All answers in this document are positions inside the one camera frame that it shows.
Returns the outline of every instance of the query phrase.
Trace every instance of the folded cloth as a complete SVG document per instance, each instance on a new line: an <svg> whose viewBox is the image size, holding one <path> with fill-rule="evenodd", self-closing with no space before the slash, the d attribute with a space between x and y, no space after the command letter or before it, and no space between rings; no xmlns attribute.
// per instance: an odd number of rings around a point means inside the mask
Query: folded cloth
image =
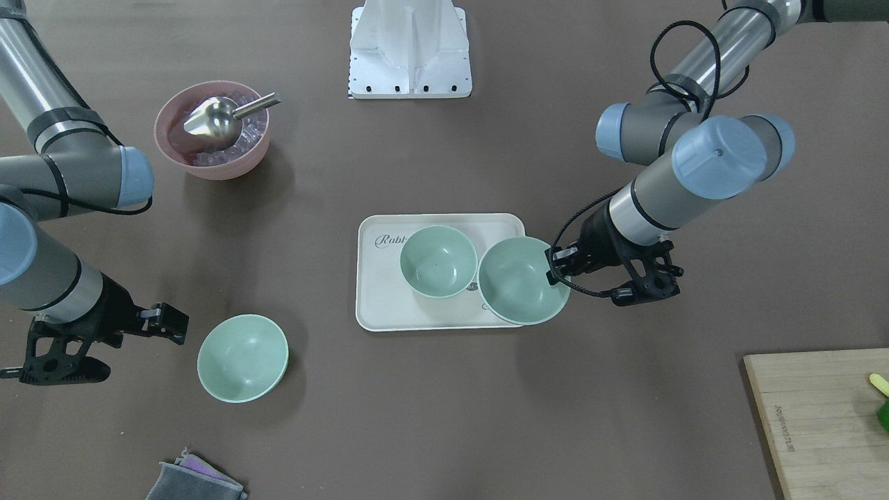
<svg viewBox="0 0 889 500"><path fill-rule="evenodd" d="M240 483L187 449L175 463L160 465L161 475L146 500L247 500Z"/></svg>

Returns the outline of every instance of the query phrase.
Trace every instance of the tray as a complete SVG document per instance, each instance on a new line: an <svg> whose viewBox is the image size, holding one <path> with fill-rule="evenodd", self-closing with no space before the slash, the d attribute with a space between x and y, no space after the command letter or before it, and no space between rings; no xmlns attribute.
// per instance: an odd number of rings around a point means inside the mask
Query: tray
<svg viewBox="0 0 889 500"><path fill-rule="evenodd" d="M513 214L372 215L358 228L355 318L371 332L516 328L487 310L475 281L448 299L414 292L401 275L401 247L415 231L440 224L463 231L481 260L498 241L525 235Z"/></svg>

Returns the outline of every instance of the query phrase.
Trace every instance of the blue cap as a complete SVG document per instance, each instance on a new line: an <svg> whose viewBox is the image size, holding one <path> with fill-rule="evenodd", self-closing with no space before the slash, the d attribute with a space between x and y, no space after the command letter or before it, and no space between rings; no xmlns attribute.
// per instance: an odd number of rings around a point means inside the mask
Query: blue cap
<svg viewBox="0 0 889 500"><path fill-rule="evenodd" d="M612 104L603 111L599 117L599 123L596 125L596 146L599 151L607 157L616 160L627 161L623 158L621 151L621 122L623 122L623 112L629 106L628 102L619 102Z"/></svg>
<svg viewBox="0 0 889 500"><path fill-rule="evenodd" d="M151 164L133 146L120 148L120 197L117 208L145 203L155 190L155 175Z"/></svg>
<svg viewBox="0 0 889 500"><path fill-rule="evenodd" d="M673 147L673 172L686 189L707 199L744 192L765 171L765 146L737 118L711 117Z"/></svg>
<svg viewBox="0 0 889 500"><path fill-rule="evenodd" d="M772 175L775 175L790 162L790 159L793 158L793 154L797 152L797 137L793 134L793 129L790 128L790 124L778 115L763 113L761 115L753 116L763 118L765 121L772 124L772 126L775 127L775 130L778 131L778 137L781 139L781 161L778 162L778 168L772 172Z"/></svg>
<svg viewBox="0 0 889 500"><path fill-rule="evenodd" d="M17 208L0 203L0 285L24 274L35 255L34 224Z"/></svg>

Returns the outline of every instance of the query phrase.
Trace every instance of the wooden cutting board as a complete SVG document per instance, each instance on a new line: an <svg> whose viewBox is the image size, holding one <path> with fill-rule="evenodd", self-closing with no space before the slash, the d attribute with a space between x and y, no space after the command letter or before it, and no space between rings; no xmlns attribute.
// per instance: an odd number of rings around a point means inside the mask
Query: wooden cutting board
<svg viewBox="0 0 889 500"><path fill-rule="evenodd" d="M744 364L788 500L889 498L886 397L889 349L746 356Z"/></svg>

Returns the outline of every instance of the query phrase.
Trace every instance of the tabletop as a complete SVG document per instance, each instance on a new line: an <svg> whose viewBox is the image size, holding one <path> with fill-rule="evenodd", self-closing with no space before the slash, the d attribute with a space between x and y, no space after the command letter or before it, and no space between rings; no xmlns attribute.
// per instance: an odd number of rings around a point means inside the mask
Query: tabletop
<svg viewBox="0 0 889 500"><path fill-rule="evenodd" d="M744 355L889 342L889 27L810 24L751 65L714 113L773 113L797 153L774 179L674 235L682 294L616 308L574 294L533 327L371 333L356 322L356 246L374 214L509 213L550 241L579 207L640 170L600 154L599 115L654 82L674 20L713 0L457 3L466 99L347 98L357 0L31 2L68 78L155 169L136 217L42 226L136 303L191 317L183 346L124 339L91 353L103 383L0 384L0 496L142 498L188 447L252 500L777 496ZM663 69L700 37L661 44ZM208 80L279 91L249 174L206 181L167 161L158 110ZM29 154L0 107L0 151ZM568 238L578 229L569 230ZM577 278L596 288L626 278ZM256 313L291 362L268 395L212 398L196 356L222 320ZM0 304L0 366L30 317Z"/></svg>

